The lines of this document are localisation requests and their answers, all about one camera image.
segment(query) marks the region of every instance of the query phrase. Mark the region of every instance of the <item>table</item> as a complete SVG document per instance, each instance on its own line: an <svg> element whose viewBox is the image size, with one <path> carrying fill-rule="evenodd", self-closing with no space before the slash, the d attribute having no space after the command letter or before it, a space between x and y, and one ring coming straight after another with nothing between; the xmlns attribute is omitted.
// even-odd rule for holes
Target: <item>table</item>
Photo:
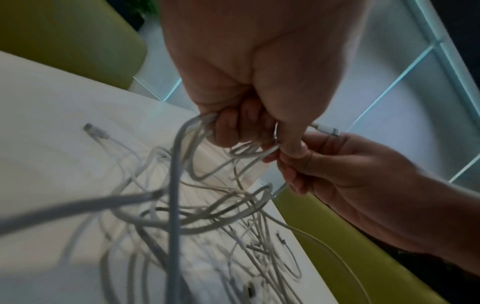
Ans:
<svg viewBox="0 0 480 304"><path fill-rule="evenodd" d="M146 153L155 145L171 146L178 128L195 116L6 53L0 53L0 92L2 216L107 195L121 181L115 161L82 130L85 123ZM259 182L251 187L258 188ZM271 202L266 210L281 219ZM107 217L110 225L112 218ZM86 218L63 219L0 238L0 303L163 302L165 274L145 274L141 257L117 254L102 266L105 237L96 223L80 229ZM294 288L304 303L336 303L293 234L274 224L271 230L279 230L297 256L303 279ZM72 245L76 231L81 233ZM192 253L188 246L182 252ZM201 262L193 268L198 284L193 288L203 290L200 302L227 302L218 276ZM108 271L113 275L105 283L101 276ZM148 277L147 294L142 274ZM105 298L109 288L116 290L117 299Z"/></svg>

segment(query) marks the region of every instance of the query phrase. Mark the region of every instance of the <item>tangled cable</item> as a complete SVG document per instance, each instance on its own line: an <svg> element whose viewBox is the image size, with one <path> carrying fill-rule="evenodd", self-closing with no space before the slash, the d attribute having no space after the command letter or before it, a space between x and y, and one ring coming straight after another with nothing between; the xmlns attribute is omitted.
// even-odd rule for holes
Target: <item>tangled cable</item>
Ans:
<svg viewBox="0 0 480 304"><path fill-rule="evenodd" d="M249 275L260 280L260 286L263 289L263 302L302 303L300 297L285 278L285 274L288 274L292 279L300 280L302 278L301 269L290 247L277 232L276 235L280 243L288 250L295 267L293 269L290 268L281 259L271 240L268 224L268 220L271 220L280 226L290 229L297 235L313 240L319 245L321 250L329 252L334 260L341 264L350 274L354 285L364 295L364 302L370 303L371 301L360 281L331 248L310 234L273 218L263 210L263 207L272 196L271 184L262 186L253 193L249 193L243 188L240 177L264 157L278 149L278 145L274 145L266 151L258 151L260 147L255 143L240 145L229 151L229 160L210 172L198 175L194 166L194 154L203 140L212 135L212 131L205 131L204 126L213 122L216 117L216 114L210 114L187 121L178 131L171 149L160 146L153 147L144 162L142 162L142 158L133 149L111 138L106 131L92 124L86 124L84 130L89 135L120 146L137 159L138 166L131 172L130 177L124 179L115 187L111 192L111 196L108 197L68 202L2 218L0 219L0 236L64 217L110 209L115 217L135 227L138 236L156 258L158 265L166 271L165 302L177 304L195 301L187 282L181 274L181 235L195 235L221 230L235 242L230 250L218 246L218 249L224 251L227 258L230 278L233 278L232 264L236 262L234 253L239 247L258 271L258 274L249 273ZM157 190L149 191L139 181L139 177L154 163L154 160L159 161L162 159L170 162L168 177L163 180ZM238 171L237 166L243 159L253 160ZM232 180L236 181L238 188L228 187L227 185L213 186L204 183L205 180L215 177L216 173L227 166L232 166ZM196 184L182 180L184 171L188 173L188 177ZM142 193L122 195L124 190L131 184L135 184ZM179 203L181 184L214 191L220 195L220 198L213 203L207 203L203 206L181 206ZM149 202L149 208L137 215L124 210L126 206L139 205L146 202ZM167 213L168 220L161 219L159 212ZM241 233L237 232L233 228L233 224L241 227L243 231ZM155 237L147 232L147 227L168 233L168 250L164 250ZM232 299L232 301L249 303L250 298L259 296L260 290L251 284L250 282L250 285L244 291L239 291L230 280L230 286L236 295L236 299ZM274 296L270 294L270 288L274 291Z"/></svg>

